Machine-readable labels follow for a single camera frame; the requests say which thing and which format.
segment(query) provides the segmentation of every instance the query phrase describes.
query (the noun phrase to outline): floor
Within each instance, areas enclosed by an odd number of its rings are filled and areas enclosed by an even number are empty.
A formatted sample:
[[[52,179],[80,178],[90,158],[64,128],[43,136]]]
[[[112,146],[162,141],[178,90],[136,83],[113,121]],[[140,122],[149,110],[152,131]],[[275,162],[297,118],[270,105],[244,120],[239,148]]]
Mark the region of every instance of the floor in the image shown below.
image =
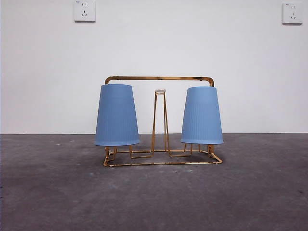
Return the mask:
[[[224,140],[219,165],[103,167],[94,135],[2,135],[2,230],[307,231],[308,133]]]

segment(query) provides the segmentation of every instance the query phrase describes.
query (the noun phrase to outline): electrical outlet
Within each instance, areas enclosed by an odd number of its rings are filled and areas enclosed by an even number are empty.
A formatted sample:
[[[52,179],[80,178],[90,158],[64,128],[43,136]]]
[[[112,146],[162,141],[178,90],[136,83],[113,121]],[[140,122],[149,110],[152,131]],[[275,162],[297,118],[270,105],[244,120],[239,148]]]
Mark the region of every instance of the electrical outlet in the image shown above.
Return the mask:
[[[74,1],[75,23],[95,23],[95,0]]]
[[[303,3],[301,1],[284,2],[282,4],[282,24],[302,24]]]

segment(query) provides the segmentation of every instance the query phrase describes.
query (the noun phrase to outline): white outlet cover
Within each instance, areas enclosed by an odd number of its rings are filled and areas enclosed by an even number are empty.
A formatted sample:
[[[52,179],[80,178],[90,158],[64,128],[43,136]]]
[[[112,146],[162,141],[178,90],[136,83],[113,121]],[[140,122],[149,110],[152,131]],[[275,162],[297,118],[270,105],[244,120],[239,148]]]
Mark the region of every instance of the white outlet cover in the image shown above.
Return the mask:
[[[95,0],[74,1],[75,23],[95,23]]]
[[[282,4],[282,24],[303,23],[303,2],[290,1]]]

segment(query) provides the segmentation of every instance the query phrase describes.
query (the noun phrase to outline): ribbed cup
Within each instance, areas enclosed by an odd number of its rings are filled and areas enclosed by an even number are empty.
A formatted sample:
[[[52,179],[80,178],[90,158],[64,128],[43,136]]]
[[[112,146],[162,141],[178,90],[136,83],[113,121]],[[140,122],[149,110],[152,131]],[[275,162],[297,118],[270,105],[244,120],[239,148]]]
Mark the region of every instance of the ribbed cup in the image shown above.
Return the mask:
[[[139,142],[132,87],[125,84],[102,85],[95,144],[123,146]]]
[[[188,88],[181,142],[223,143],[216,88]]]

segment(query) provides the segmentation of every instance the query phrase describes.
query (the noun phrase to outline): gold metal rack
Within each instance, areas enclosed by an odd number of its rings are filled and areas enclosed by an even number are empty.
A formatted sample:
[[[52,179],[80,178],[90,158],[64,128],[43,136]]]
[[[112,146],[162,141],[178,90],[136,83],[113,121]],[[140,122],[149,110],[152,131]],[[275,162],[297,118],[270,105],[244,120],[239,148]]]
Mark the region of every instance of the gold metal rack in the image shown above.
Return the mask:
[[[199,80],[199,81],[207,81],[211,87],[214,86],[214,81],[210,77],[130,77],[130,76],[111,76],[108,77],[105,81],[105,84],[108,84],[111,80]],[[118,151],[117,147],[114,147],[113,152],[110,151],[109,147],[105,147],[105,160],[103,162],[104,166],[108,167],[121,167],[121,166],[145,166],[145,165],[187,165],[187,164],[221,164],[222,160],[214,154],[214,145],[208,144],[207,151],[201,150],[200,145],[198,144],[198,149],[193,149],[193,144],[191,144],[190,149],[186,150],[186,144],[184,144],[184,148],[182,150],[171,150],[169,146],[169,131],[168,131],[168,121],[167,121],[167,106],[166,106],[166,90],[156,90],[155,91],[155,101],[154,101],[154,120],[153,120],[153,131],[152,131],[152,143],[150,150],[133,150],[133,147],[130,145],[128,147],[128,151]],[[157,96],[163,95],[164,100],[164,143],[165,148],[163,150],[155,150],[155,116],[156,116],[156,103]],[[173,155],[172,153],[185,153],[189,152],[189,154],[183,155]],[[154,153],[168,153],[169,157],[188,157],[193,154],[193,152],[200,152],[207,154],[208,157],[212,158],[213,161],[203,161],[203,162],[158,162],[158,163],[129,163],[129,164],[110,164],[110,161],[114,161],[116,159],[116,155],[118,153],[129,153],[131,159],[138,158],[152,158],[154,157]],[[148,153],[149,155],[144,156],[134,156],[134,153]]]

